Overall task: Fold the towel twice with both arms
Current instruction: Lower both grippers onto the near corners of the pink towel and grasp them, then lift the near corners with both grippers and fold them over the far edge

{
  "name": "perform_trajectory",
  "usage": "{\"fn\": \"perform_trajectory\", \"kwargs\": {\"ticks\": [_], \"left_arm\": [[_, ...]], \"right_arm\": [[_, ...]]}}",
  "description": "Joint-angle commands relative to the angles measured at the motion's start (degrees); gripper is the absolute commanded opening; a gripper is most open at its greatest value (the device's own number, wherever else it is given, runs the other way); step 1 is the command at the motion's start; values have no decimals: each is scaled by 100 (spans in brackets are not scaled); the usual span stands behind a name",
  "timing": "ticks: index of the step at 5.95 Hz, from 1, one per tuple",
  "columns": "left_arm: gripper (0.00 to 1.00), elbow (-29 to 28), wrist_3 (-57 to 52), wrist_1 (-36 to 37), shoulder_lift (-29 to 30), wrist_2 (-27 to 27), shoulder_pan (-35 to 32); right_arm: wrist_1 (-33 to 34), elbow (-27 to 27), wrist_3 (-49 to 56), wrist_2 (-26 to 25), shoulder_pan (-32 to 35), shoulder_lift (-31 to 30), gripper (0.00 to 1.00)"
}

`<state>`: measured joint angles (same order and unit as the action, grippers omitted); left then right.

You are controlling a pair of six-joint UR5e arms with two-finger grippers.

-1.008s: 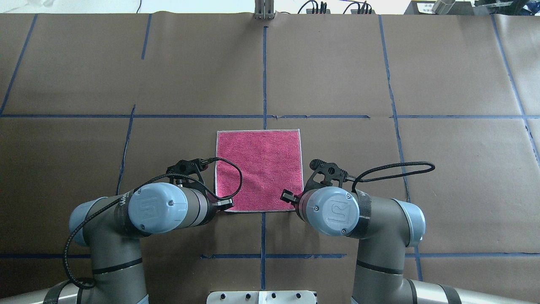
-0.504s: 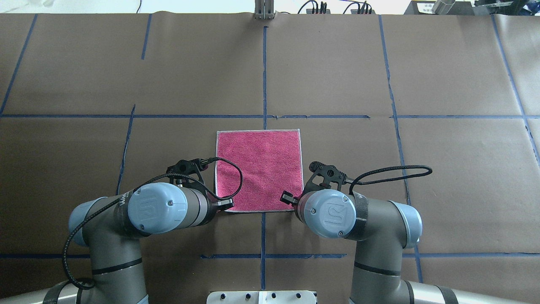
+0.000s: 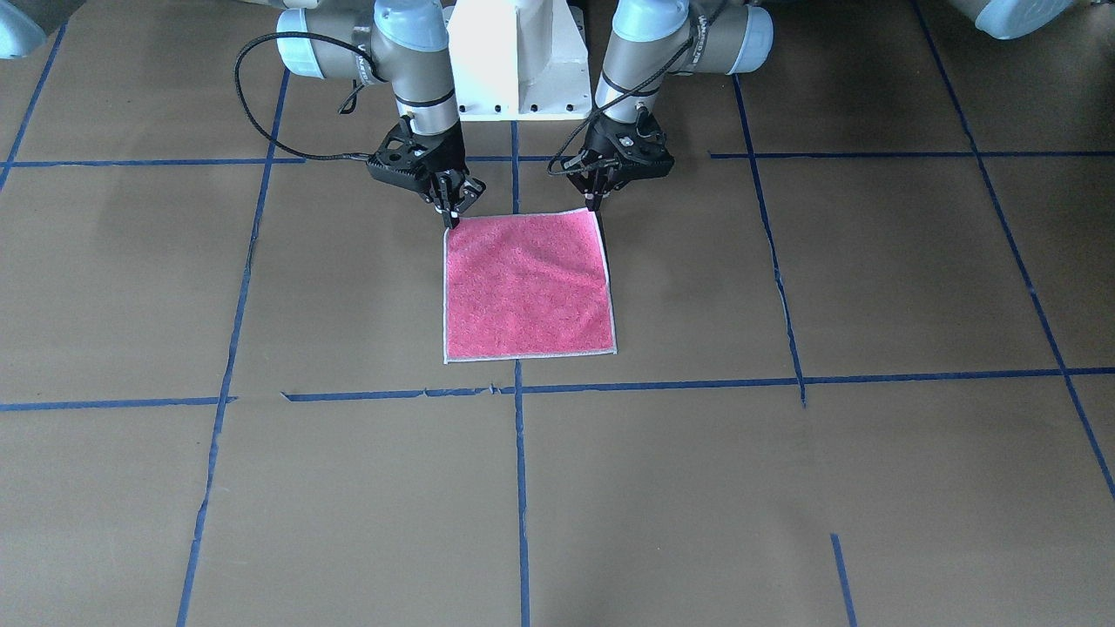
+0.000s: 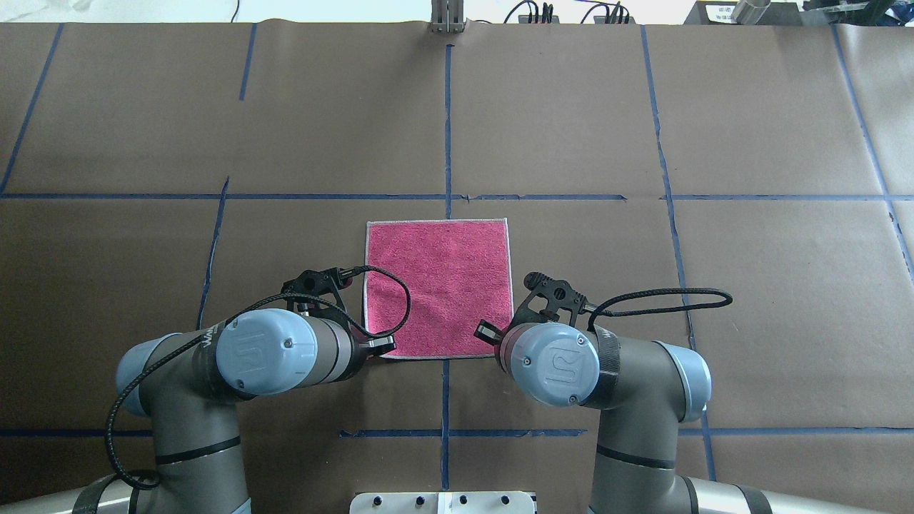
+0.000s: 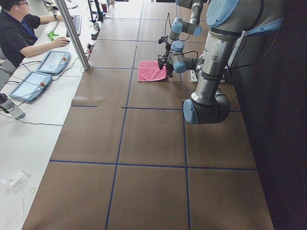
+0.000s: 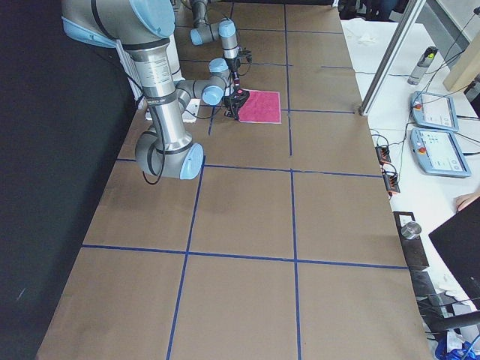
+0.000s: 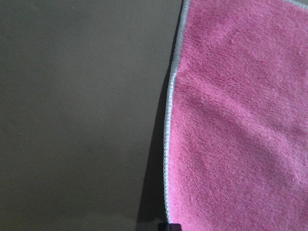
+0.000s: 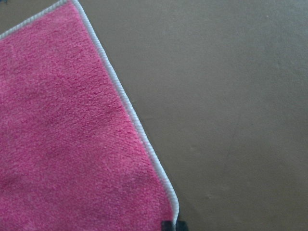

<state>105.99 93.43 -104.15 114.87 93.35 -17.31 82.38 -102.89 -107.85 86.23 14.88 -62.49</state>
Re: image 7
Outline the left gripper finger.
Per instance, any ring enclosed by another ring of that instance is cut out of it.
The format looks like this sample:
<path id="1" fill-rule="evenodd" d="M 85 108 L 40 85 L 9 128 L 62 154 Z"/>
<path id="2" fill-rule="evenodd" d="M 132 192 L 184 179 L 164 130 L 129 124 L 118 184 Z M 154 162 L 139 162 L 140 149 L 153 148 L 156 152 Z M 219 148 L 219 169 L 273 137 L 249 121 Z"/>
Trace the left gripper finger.
<path id="1" fill-rule="evenodd" d="M 159 223 L 158 231 L 181 231 L 181 225 L 178 223 Z"/>

